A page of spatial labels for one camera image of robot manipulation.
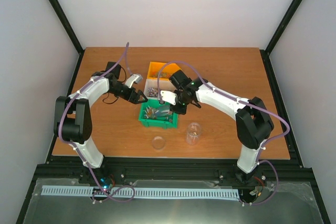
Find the white plastic candy bin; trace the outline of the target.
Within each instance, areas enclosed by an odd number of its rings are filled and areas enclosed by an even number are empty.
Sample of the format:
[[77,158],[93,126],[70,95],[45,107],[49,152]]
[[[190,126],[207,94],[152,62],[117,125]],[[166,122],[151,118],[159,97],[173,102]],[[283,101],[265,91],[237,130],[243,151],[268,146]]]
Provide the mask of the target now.
[[[176,87],[170,82],[169,79],[160,79],[159,80],[160,90],[171,91],[176,90]],[[147,78],[144,86],[144,94],[149,100],[157,100],[158,99],[158,85],[157,79]]]

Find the green plastic candy bin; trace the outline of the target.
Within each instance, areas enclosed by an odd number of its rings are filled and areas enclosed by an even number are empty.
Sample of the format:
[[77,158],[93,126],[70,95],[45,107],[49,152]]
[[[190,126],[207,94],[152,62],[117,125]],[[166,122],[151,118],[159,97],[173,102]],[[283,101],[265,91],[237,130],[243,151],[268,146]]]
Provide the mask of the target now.
[[161,117],[150,118],[147,117],[147,110],[160,110],[169,107],[170,104],[160,104],[156,99],[149,99],[146,103],[141,104],[139,113],[139,121],[145,127],[161,127],[163,129],[177,128],[178,114],[172,113]]

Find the metal candy scoop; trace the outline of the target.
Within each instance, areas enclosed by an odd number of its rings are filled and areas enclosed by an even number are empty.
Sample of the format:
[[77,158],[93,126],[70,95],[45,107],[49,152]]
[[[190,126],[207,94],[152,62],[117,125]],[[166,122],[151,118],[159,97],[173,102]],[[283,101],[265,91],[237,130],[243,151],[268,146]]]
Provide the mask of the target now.
[[162,118],[172,115],[173,112],[171,111],[170,105],[163,105],[161,104],[160,107],[154,109],[154,117],[155,118]]

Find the orange plastic candy bin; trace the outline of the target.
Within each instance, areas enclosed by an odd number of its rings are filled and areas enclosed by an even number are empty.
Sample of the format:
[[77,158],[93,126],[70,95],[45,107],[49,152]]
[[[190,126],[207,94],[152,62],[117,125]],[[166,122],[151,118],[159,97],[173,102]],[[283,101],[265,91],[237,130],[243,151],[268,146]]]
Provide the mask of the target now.
[[[164,62],[151,61],[149,64],[146,82],[156,84],[158,74],[164,65],[165,65]],[[160,82],[161,81],[169,82],[170,81],[169,78],[172,76],[172,74],[176,73],[180,69],[181,68],[176,63],[167,65],[166,67],[163,68],[163,70],[160,73],[159,78]]]

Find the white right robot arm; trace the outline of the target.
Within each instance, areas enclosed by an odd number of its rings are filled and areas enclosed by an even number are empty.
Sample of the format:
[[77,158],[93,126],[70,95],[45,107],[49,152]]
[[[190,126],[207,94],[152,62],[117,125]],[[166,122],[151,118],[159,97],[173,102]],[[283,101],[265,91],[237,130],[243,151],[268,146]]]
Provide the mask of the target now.
[[232,95],[205,79],[192,80],[182,70],[173,73],[169,81],[174,91],[158,91],[156,98],[142,104],[140,118],[162,123],[173,114],[185,115],[190,104],[198,108],[202,104],[212,106],[235,121],[242,144],[237,167],[246,174],[251,173],[257,167],[263,144],[274,129],[263,101],[258,97],[249,100]]

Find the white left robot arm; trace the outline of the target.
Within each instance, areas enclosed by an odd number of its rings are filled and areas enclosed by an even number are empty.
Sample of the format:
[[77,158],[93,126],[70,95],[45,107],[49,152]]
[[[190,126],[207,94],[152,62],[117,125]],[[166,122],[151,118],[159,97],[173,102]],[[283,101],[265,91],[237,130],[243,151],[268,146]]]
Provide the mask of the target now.
[[100,184],[108,180],[109,170],[102,166],[104,156],[92,139],[91,107],[106,93],[132,104],[148,101],[141,90],[133,87],[142,76],[133,73],[120,81],[121,69],[120,64],[108,62],[106,69],[93,73],[81,89],[67,97],[59,96],[55,103],[54,134],[76,151],[85,167],[92,168],[90,176]]

